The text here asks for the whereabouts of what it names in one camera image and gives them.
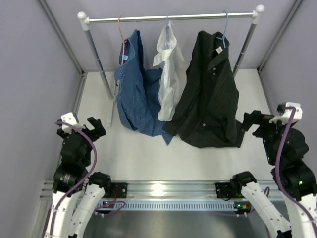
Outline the black pinstriped shirt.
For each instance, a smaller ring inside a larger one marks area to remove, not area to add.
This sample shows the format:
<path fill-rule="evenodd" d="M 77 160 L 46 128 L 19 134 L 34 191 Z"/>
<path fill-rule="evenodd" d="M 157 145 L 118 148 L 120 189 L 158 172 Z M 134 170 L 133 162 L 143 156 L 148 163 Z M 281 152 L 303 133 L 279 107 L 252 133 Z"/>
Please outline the black pinstriped shirt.
<path fill-rule="evenodd" d="M 239 91 L 231 70 L 229 41 L 222 33 L 200 31 L 186 70 L 187 83 L 163 130 L 198 148 L 237 147 L 244 132 L 236 119 Z"/>

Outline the light blue wire hanger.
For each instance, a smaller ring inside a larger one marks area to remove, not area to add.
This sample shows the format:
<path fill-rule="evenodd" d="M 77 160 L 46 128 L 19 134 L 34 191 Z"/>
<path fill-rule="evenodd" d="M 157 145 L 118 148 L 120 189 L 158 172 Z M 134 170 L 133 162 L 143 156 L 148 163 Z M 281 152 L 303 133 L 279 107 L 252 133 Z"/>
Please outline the light blue wire hanger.
<path fill-rule="evenodd" d="M 226 39 L 226 31 L 227 31 L 229 16 L 228 16 L 228 12 L 227 12 L 226 10 L 224 11 L 224 13 L 226 14 L 226 24 L 225 24 L 225 28 L 224 28 L 224 30 L 223 30 L 222 37 L 216 37 L 216 38 L 217 38 L 218 40 L 222 40 L 223 47 L 226 49 L 225 39 Z"/>

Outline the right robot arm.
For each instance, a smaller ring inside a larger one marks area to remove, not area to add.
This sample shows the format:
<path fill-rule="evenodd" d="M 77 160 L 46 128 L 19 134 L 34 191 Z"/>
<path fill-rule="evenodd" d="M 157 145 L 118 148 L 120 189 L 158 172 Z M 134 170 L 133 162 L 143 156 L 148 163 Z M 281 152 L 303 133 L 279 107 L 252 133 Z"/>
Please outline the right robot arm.
<path fill-rule="evenodd" d="M 271 174 L 285 202 L 288 219 L 276 209 L 255 177 L 245 171 L 230 179 L 230 190 L 246 198 L 266 225 L 272 238 L 315 238 L 317 236 L 317 183 L 303 162 L 309 148 L 303 134 L 292 126 L 297 107 L 283 107 L 279 116 L 260 111 L 245 113 L 242 130 L 258 125 L 253 136 L 262 139 Z"/>

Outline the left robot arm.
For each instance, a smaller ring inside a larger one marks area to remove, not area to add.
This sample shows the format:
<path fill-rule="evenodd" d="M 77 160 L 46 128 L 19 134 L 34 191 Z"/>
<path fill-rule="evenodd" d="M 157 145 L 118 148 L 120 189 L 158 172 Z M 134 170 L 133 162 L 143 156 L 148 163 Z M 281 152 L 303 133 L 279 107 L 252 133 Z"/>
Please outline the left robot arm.
<path fill-rule="evenodd" d="M 100 119 L 87 120 L 92 130 L 81 125 L 73 112 L 56 122 L 63 143 L 61 163 L 53 177 L 46 238 L 81 238 L 99 200 L 112 192 L 110 176 L 93 171 L 97 163 L 94 142 L 105 136 L 106 130 Z"/>

